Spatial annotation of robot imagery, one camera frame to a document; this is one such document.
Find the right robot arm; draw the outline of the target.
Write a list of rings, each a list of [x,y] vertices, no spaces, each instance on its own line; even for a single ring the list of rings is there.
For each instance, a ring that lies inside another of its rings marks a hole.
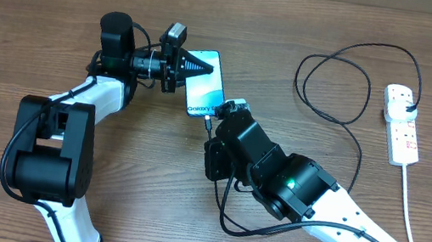
[[[289,220],[249,235],[303,228],[322,242],[397,242],[322,166],[304,155],[286,155],[253,119],[246,102],[230,100],[214,111],[220,124],[205,144],[207,179],[239,180],[268,213]]]

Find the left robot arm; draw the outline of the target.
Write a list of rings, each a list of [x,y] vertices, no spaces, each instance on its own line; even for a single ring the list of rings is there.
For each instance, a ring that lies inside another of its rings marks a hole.
[[[33,205],[54,242],[103,242],[93,226],[85,193],[93,174],[95,126],[124,110],[138,82],[150,79],[174,93],[189,77],[213,66],[182,48],[187,28],[171,24],[156,44],[135,44],[140,25],[126,13],[100,20],[101,48],[78,87],[50,97],[20,101],[14,133],[0,161],[0,183],[13,199]]]

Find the Samsung Galaxy smartphone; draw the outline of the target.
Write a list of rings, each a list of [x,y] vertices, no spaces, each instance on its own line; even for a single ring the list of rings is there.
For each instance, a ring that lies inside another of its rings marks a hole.
[[[191,50],[194,57],[213,66],[208,75],[194,76],[186,79],[186,109],[188,116],[215,115],[215,107],[224,103],[221,57],[216,50]]]

